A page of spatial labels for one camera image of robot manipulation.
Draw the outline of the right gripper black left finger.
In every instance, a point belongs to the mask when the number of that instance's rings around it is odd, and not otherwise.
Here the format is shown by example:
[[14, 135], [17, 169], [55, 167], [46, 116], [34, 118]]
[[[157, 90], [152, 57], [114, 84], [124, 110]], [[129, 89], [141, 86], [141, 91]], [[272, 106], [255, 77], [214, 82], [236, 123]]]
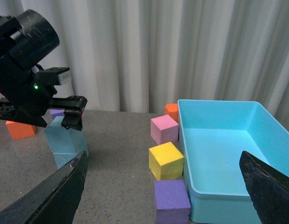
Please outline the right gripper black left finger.
[[88, 169], [82, 151], [22, 198], [0, 211], [0, 224], [71, 224]]

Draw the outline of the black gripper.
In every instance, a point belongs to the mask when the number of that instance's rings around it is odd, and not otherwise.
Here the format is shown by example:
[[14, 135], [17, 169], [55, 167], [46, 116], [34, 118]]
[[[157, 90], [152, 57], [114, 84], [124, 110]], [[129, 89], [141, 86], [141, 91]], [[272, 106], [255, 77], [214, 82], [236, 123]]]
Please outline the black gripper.
[[55, 90], [47, 89], [32, 70], [6, 72], [0, 69], [0, 120], [46, 127], [42, 118], [47, 109], [64, 110], [61, 126], [81, 131], [82, 114], [87, 104], [83, 96], [52, 98]]

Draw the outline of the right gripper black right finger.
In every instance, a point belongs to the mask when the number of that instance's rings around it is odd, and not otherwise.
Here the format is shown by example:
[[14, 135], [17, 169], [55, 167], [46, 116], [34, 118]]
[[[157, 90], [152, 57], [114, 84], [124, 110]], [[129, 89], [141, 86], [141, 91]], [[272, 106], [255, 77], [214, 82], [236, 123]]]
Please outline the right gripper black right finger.
[[239, 166], [261, 223], [289, 224], [289, 177], [247, 151]]

